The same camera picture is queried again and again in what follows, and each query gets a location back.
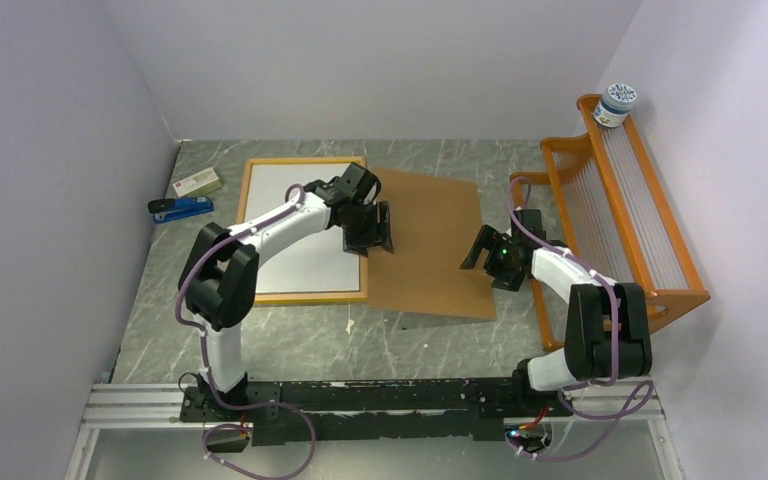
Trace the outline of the brown frame backing board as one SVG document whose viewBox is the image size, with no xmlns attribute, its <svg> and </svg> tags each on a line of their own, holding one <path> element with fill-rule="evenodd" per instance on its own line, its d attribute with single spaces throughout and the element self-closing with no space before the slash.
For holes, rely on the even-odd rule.
<svg viewBox="0 0 768 480">
<path fill-rule="evenodd" d="M 369 251 L 368 305 L 381 310 L 496 319 L 490 277 L 462 269 L 483 225 L 474 182 L 376 167 L 390 207 L 393 251 Z"/>
</svg>

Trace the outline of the building and sky photo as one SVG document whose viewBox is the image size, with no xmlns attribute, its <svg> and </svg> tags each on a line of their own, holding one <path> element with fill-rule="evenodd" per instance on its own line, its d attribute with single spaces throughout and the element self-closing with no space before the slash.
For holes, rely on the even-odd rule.
<svg viewBox="0 0 768 480">
<path fill-rule="evenodd" d="M 243 221 L 279 206 L 293 184 L 328 181 L 341 176 L 348 164 L 256 163 L 246 170 Z M 343 231 L 332 227 L 294 243 L 259 269 L 259 294 L 348 292 L 360 289 L 360 257 L 343 251 Z"/>
</svg>

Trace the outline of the yellow wooden picture frame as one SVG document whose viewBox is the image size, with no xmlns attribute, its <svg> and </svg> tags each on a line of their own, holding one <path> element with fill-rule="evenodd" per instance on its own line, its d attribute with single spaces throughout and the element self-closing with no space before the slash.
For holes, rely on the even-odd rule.
<svg viewBox="0 0 768 480">
<path fill-rule="evenodd" d="M 240 198 L 237 208 L 236 222 L 238 224 L 244 223 L 241 219 L 242 212 L 241 206 L 245 203 L 246 197 L 246 178 L 245 173 L 252 164 L 256 163 L 338 163 L 351 162 L 358 163 L 360 165 L 366 164 L 366 159 L 363 157 L 298 157 L 298 158 L 250 158 L 246 162 L 244 167 Z M 255 304 L 257 306 L 264 305 L 305 305 L 315 303 L 345 303 L 345 302 L 364 302 L 367 300 L 367 260 L 360 257 L 360 289 L 357 291 L 348 292 L 320 292 L 320 293 L 289 293 L 289 294 L 259 294 L 256 292 Z"/>
</svg>

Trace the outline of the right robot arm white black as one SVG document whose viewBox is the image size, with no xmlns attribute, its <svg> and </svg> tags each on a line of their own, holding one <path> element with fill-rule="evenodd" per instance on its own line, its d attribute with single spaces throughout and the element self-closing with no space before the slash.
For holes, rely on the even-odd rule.
<svg viewBox="0 0 768 480">
<path fill-rule="evenodd" d="M 548 391 L 611 385 L 649 373 L 652 349 L 643 288 L 598 272 L 563 242 L 547 239 L 539 210 L 513 211 L 508 232 L 481 226 L 461 266 L 481 266 L 493 287 L 506 291 L 535 280 L 567 305 L 562 347 L 528 360 L 527 377 L 509 390 L 519 413 L 537 413 Z"/>
</svg>

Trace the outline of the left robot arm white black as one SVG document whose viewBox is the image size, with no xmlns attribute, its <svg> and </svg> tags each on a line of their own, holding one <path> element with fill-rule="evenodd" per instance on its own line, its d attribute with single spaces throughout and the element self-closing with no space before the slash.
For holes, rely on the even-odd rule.
<svg viewBox="0 0 768 480">
<path fill-rule="evenodd" d="M 302 239 L 338 227 L 346 253 L 393 252 L 388 202 L 380 179 L 350 163 L 329 180 L 292 184 L 281 205 L 229 228 L 205 225 L 178 281 L 174 314 L 197 330 L 202 365 L 196 374 L 209 410 L 222 420 L 249 408 L 248 374 L 241 353 L 241 323 L 251 311 L 259 270 Z"/>
</svg>

